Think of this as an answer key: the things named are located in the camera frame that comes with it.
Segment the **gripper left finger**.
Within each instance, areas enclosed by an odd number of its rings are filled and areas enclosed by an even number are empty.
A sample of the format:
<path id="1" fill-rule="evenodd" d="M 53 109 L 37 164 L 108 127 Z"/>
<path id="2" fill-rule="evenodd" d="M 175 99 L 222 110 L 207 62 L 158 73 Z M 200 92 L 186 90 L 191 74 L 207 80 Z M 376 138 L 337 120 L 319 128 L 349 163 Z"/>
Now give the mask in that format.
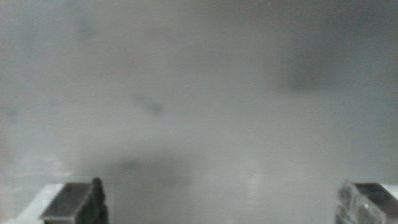
<path id="1" fill-rule="evenodd" d="M 108 224 L 103 182 L 49 184 L 17 216 L 15 224 Z"/>

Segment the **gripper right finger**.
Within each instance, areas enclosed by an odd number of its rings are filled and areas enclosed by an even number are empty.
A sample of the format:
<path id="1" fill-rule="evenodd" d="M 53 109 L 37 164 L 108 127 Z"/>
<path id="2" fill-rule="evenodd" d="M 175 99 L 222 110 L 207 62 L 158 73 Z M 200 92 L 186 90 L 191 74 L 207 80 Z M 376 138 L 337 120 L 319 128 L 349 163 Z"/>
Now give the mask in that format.
<path id="1" fill-rule="evenodd" d="M 398 224 L 398 184 L 344 182 L 334 224 Z"/>

